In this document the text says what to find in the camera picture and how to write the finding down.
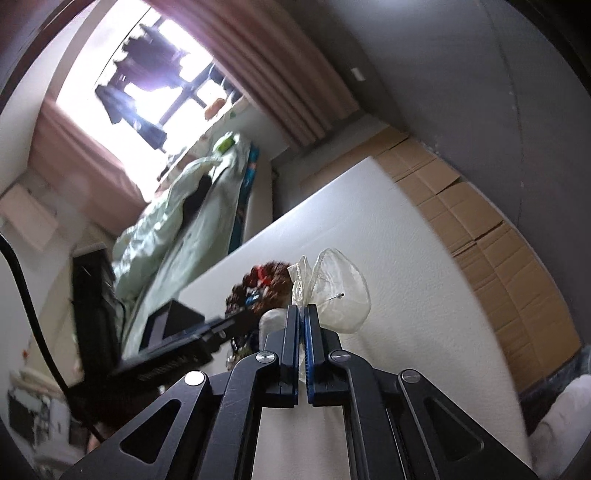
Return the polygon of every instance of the silver screw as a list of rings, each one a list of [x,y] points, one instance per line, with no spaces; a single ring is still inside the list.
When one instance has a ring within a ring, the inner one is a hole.
[[[257,353],[256,361],[262,364],[270,364],[271,362],[275,361],[275,354],[273,352],[263,350],[262,352]]]
[[[205,374],[199,370],[194,370],[185,375],[185,383],[192,387],[201,385],[203,382],[205,382]]]
[[[332,352],[330,354],[330,357],[335,362],[342,364],[351,358],[351,354],[349,352],[344,351],[344,350],[335,350],[334,352]]]
[[[416,370],[405,370],[400,376],[406,383],[417,383],[421,380],[421,374]]]

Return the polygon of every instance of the wall outlet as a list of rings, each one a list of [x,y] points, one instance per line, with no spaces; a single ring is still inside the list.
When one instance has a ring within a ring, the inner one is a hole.
[[[357,67],[353,67],[351,69],[351,73],[353,73],[353,76],[355,77],[355,79],[358,82],[364,82],[365,81],[365,77],[363,76],[363,73],[361,73],[361,70],[359,70]]]

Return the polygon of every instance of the white wall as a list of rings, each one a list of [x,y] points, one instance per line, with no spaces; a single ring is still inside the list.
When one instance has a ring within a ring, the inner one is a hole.
[[[93,8],[92,12],[86,17],[86,19],[82,22],[82,25],[72,38],[72,41],[66,48],[63,56],[59,64],[57,65],[56,71],[53,74],[53,78],[51,79],[51,83],[47,89],[47,94],[54,99],[57,99],[64,82],[66,81],[74,63],[78,59],[78,55],[80,54],[81,50],[86,46],[90,36],[95,32],[96,27],[99,23],[103,20],[105,15],[113,8],[113,6],[119,0],[96,0],[96,6]],[[125,22],[121,22],[121,27],[126,28]],[[103,43],[105,44],[106,48],[109,48],[108,39],[103,38]],[[100,62],[96,61],[94,63],[87,64],[86,67],[90,68],[98,68],[100,67]]]
[[[53,73],[70,40],[94,8],[87,7],[43,50],[0,115],[0,194],[27,168],[33,129]]]
[[[57,232],[42,253],[28,245],[9,223],[0,228],[17,254],[35,310],[39,314],[53,281],[68,261],[70,251],[82,235],[87,220],[51,190],[36,173],[28,170],[18,182],[50,212],[55,213],[59,222]],[[6,391],[10,387],[9,373],[18,372],[23,366],[22,353],[27,349],[30,338],[31,329],[14,278],[8,264],[0,257],[0,418],[5,424],[8,424]]]
[[[385,126],[385,123],[375,117],[364,115],[336,135],[324,140],[309,153],[297,155],[288,150],[280,158],[275,159],[273,166],[279,175],[275,184],[275,211],[283,215],[305,200],[300,189],[302,180],[373,137]]]
[[[246,135],[261,150],[261,156],[267,160],[275,158],[287,148],[280,130],[269,117],[250,103],[236,116],[227,119],[219,128],[216,125],[213,126],[211,144],[214,145],[229,131]]]
[[[0,194],[27,168],[33,129],[47,86],[70,40],[93,7],[86,8],[43,50],[0,115]],[[35,174],[26,173],[20,181],[42,204],[56,213],[60,222],[58,231],[42,254],[26,244],[10,224],[0,228],[17,253],[33,303],[39,311],[53,280],[69,256],[70,248],[82,233],[86,219]],[[4,258],[0,258],[0,417],[6,424],[9,372],[17,371],[23,364],[22,352],[27,348],[30,336],[31,329],[12,273]],[[17,441],[17,444],[30,459],[31,451],[27,450],[26,443]]]

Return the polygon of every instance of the gray wall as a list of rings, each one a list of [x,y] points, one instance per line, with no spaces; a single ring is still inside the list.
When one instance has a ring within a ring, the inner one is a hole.
[[[528,239],[591,342],[591,99],[568,64],[504,0],[324,3],[409,131]]]
[[[278,3],[318,46],[367,113],[401,130],[406,129],[400,110],[376,68],[337,15],[322,4],[323,0],[278,0]],[[355,79],[351,72],[354,67],[363,74],[365,81]]]

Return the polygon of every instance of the cardboard box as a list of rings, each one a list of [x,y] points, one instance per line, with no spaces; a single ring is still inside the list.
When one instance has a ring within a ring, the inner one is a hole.
[[[497,335],[518,391],[556,371],[580,348],[558,289],[505,222],[455,259]]]
[[[393,181],[402,180],[435,158],[437,156],[434,153],[425,150],[419,142],[412,139],[405,140],[375,157]]]
[[[386,127],[361,145],[349,150],[346,154],[325,165],[318,172],[302,180],[300,189],[304,195],[310,196],[360,161],[367,157],[377,157],[382,152],[404,142],[407,138],[408,134],[399,132],[394,127]]]
[[[326,166],[312,176],[314,188],[374,155],[456,260],[495,331],[515,388],[526,390],[580,348],[560,292],[521,235],[459,173],[417,141],[384,148],[391,134],[381,132],[373,144]]]

